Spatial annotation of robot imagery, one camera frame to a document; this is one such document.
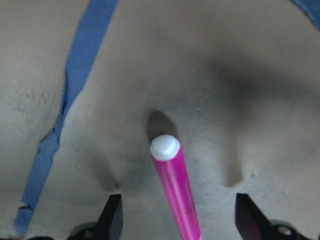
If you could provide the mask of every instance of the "white cap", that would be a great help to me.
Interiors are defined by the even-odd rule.
[[[150,152],[152,156],[160,161],[173,159],[180,149],[180,142],[171,135],[160,135],[151,142]]]

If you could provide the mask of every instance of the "pink marker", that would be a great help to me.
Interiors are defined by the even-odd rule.
[[[180,142],[161,135],[152,140],[150,151],[182,240],[202,240]]]

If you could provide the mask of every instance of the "marker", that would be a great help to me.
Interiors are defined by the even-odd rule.
[[[150,152],[182,240],[202,240],[180,142],[161,135],[152,140]]]

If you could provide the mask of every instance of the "pink cylinder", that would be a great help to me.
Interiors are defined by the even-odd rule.
[[[183,150],[178,140],[176,141],[177,153],[172,159],[159,160],[153,154],[153,162],[182,240],[201,240],[201,230]]]

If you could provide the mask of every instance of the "twisted blue tape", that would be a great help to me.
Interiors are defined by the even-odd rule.
[[[320,0],[293,0],[320,30]]]
[[[14,229],[19,235],[23,236],[27,232],[52,167],[54,154],[59,149],[64,120],[86,83],[116,4],[117,0],[91,0],[79,22],[65,64],[65,86],[60,112],[54,127],[38,146],[38,154],[22,196],[25,207],[19,208],[14,221]]]

